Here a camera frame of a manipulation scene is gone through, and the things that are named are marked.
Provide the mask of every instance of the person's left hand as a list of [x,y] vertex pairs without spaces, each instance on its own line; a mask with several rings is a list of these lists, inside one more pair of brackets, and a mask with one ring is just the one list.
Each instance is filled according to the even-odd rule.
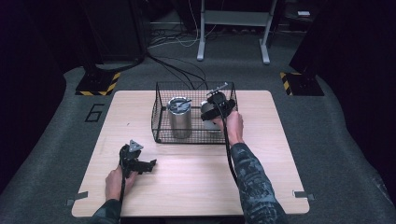
[[[126,195],[131,190],[136,177],[137,177],[137,172],[131,172],[129,178],[125,179],[124,195]],[[122,169],[120,165],[118,165],[117,169],[112,170],[106,178],[106,190],[105,190],[106,201],[110,199],[116,199],[118,201],[120,200],[121,185],[122,185]]]

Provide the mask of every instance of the hand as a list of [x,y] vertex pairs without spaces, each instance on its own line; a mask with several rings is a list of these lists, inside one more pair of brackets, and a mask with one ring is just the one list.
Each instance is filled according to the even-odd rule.
[[[233,110],[231,114],[225,119],[227,124],[228,139],[230,141],[230,147],[236,143],[244,143],[243,132],[244,132],[244,120],[242,115],[238,111]],[[222,132],[224,132],[224,126],[221,118],[212,119],[212,122],[219,125]]]
[[[131,172],[129,178],[125,179],[124,195],[126,195],[131,190],[136,177],[137,177],[137,172]],[[110,199],[120,200],[121,185],[122,185],[122,169],[120,166],[118,166],[117,169],[112,170],[106,178],[106,190],[105,190],[106,201]]]

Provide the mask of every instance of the metal tumbler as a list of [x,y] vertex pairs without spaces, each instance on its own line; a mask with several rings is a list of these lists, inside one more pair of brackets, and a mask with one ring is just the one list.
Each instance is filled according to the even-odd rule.
[[187,97],[173,97],[168,102],[168,115],[175,138],[191,135],[191,100]]

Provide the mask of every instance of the patterned sleeve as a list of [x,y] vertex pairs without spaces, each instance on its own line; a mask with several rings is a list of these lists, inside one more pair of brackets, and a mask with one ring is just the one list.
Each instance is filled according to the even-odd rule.
[[121,213],[121,203],[111,199],[105,202],[91,217],[90,224],[118,224]]
[[288,223],[270,180],[248,146],[243,143],[233,145],[231,155],[246,223]]

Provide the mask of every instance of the wire cage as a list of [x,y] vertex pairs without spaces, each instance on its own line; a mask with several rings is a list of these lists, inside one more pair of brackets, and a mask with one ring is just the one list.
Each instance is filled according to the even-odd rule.
[[[224,93],[227,100],[235,100],[235,109],[237,110],[234,84],[233,82],[226,83],[228,85],[219,91]],[[210,91],[224,84],[225,82],[219,81],[157,82],[156,98],[151,115],[151,130],[154,141],[164,144],[225,144],[224,134],[220,130],[208,129],[201,119],[201,103],[207,100]],[[191,128],[176,129],[171,127],[168,103],[175,98],[191,100]],[[188,134],[185,134],[187,137],[179,138],[175,135],[176,132],[186,132]]]

